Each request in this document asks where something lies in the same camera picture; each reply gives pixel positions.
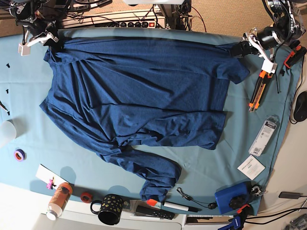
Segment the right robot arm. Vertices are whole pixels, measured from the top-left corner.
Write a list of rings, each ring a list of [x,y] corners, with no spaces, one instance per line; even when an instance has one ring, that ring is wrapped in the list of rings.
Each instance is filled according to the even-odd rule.
[[[55,51],[63,48],[63,42],[59,39],[56,22],[67,13],[71,1],[66,1],[64,8],[55,16],[46,18],[39,9],[47,3],[46,0],[27,0],[17,3],[10,2],[8,7],[10,15],[15,18],[17,25],[23,28],[23,39],[18,44],[18,53],[27,56],[31,53],[31,47],[41,44]]]

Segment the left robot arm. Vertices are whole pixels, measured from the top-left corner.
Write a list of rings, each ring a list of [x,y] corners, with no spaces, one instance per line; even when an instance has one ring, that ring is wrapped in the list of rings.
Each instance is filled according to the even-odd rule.
[[[231,48],[230,54],[238,58],[259,55],[260,51],[252,45],[250,38],[263,50],[277,49],[280,46],[294,48],[299,45],[299,39],[306,29],[297,5],[305,2],[305,0],[263,0],[262,4],[272,19],[272,24],[261,30],[254,27],[245,33],[242,41]]]

